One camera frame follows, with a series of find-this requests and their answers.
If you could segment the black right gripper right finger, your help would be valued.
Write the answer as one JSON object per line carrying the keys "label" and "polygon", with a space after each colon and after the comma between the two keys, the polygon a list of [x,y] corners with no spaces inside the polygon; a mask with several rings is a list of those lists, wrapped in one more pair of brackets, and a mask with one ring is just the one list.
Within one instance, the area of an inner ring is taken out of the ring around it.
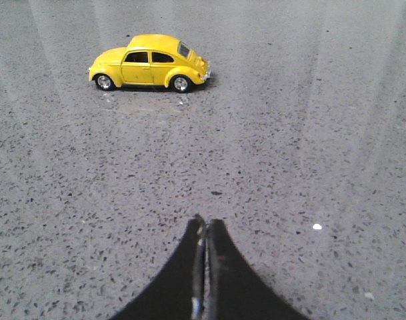
{"label": "black right gripper right finger", "polygon": [[210,221],[207,243],[209,319],[306,319],[252,270],[222,220]]}

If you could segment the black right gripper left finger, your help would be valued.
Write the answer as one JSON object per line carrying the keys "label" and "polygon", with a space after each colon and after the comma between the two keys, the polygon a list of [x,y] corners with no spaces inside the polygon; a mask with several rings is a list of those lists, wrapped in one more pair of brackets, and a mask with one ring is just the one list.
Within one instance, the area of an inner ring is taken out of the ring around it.
{"label": "black right gripper left finger", "polygon": [[113,319],[200,319],[205,286],[206,224],[189,220],[177,248],[157,276]]}

